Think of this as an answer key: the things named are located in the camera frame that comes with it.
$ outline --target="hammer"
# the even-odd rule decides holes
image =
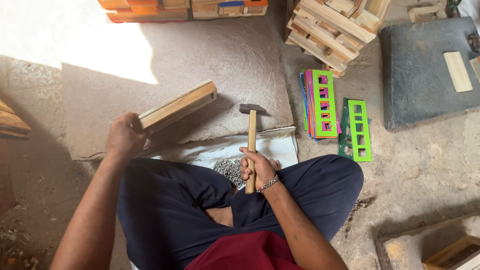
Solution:
[[[240,112],[250,114],[250,120],[248,121],[248,150],[255,153],[257,112],[259,114],[265,114],[267,111],[256,104],[240,104]],[[255,162],[251,159],[248,159],[248,168],[252,171],[252,175],[245,183],[245,193],[252,194],[255,192],[255,179],[257,174],[255,173]]]

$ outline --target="wooden hammer handle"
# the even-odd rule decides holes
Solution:
[[[256,144],[256,135],[257,135],[257,111],[250,111],[250,120],[248,122],[248,150],[255,153],[255,144]],[[255,179],[257,174],[255,172],[255,162],[248,159],[248,168],[252,171],[249,179],[246,181],[245,193],[253,194],[255,192]]]

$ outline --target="stack of wooden blocks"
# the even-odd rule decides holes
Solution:
[[[267,0],[192,0],[194,19],[261,16],[265,15],[267,8]]]
[[[188,19],[189,0],[98,0],[114,23],[183,22]]]
[[[302,47],[338,78],[376,37],[389,5],[390,0],[289,0],[285,43]]]
[[[190,0],[98,0],[114,23],[183,22]],[[194,19],[265,15],[267,0],[192,0]]]

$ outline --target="hammer head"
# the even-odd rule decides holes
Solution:
[[[251,110],[256,110],[258,114],[266,114],[267,110],[257,104],[240,104],[241,113],[250,113]]]

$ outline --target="blue wooden block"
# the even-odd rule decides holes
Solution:
[[[219,8],[225,8],[225,7],[243,7],[243,1],[230,1],[230,2],[224,2],[224,3],[219,3],[218,7]]]

